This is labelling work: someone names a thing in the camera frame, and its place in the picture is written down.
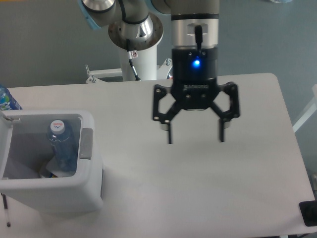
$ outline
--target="metal bracket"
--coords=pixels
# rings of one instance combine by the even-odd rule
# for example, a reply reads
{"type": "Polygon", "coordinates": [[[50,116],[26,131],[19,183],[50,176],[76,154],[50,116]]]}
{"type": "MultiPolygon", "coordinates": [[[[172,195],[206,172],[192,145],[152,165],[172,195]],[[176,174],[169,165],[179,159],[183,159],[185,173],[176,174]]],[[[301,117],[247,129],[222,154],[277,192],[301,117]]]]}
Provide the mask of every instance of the metal bracket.
{"type": "Polygon", "coordinates": [[[315,84],[312,88],[314,92],[314,97],[310,100],[310,102],[304,107],[301,113],[293,122],[293,130],[294,132],[298,131],[299,128],[315,113],[317,110],[317,84],[315,84]]]}
{"type": "MultiPolygon", "coordinates": [[[[90,71],[88,65],[85,65],[88,79],[86,83],[99,83],[104,82],[100,78],[121,77],[121,68],[94,70],[90,71]]],[[[170,79],[172,78],[171,70],[173,68],[172,59],[166,59],[162,65],[157,66],[157,79],[170,79]]]]}

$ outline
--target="gray handle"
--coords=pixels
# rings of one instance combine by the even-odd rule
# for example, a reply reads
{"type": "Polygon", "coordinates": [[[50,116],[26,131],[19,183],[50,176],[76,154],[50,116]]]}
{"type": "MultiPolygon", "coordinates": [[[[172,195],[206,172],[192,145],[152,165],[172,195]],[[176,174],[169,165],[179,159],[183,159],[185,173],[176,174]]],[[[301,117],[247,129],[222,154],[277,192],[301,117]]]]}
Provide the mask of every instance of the gray handle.
{"type": "Polygon", "coordinates": [[[91,160],[93,154],[94,131],[91,128],[82,128],[79,146],[79,159],[91,160]]]}

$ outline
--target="white bin lid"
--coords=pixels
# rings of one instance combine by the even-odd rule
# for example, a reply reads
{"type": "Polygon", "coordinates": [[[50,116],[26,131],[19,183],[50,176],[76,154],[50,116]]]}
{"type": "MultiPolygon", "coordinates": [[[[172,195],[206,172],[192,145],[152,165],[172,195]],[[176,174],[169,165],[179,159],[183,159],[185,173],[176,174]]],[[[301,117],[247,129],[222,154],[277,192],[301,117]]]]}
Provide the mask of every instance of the white bin lid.
{"type": "Polygon", "coordinates": [[[0,179],[3,177],[12,138],[12,123],[0,110],[0,179]]]}

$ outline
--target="plastic water bottle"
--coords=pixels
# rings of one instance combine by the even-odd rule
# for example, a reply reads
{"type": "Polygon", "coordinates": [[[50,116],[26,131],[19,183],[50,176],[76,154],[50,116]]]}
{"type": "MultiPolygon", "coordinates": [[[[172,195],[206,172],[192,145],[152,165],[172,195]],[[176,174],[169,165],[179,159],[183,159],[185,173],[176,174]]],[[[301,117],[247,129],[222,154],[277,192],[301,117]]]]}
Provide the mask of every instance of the plastic water bottle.
{"type": "Polygon", "coordinates": [[[55,120],[48,129],[48,138],[62,171],[76,171],[78,148],[72,127],[66,121],[55,120]]]}
{"type": "Polygon", "coordinates": [[[20,104],[12,97],[9,90],[0,84],[0,110],[20,110],[20,104]]]}

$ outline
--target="white table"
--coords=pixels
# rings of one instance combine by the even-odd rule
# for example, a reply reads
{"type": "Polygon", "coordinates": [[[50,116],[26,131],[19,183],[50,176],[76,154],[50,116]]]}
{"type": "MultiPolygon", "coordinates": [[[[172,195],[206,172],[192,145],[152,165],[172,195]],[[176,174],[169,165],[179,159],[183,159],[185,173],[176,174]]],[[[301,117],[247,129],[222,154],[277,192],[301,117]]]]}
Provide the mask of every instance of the white table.
{"type": "MultiPolygon", "coordinates": [[[[241,117],[220,143],[211,111],[181,113],[173,145],[151,120],[153,85],[99,83],[11,89],[24,109],[86,109],[105,164],[104,207],[40,214],[8,199],[6,238],[249,238],[316,232],[299,202],[313,200],[292,125],[272,74],[224,76],[239,85],[241,117]]],[[[221,95],[218,103],[228,105],[221,95]]],[[[172,102],[163,102],[166,108],[172,102]]]]}

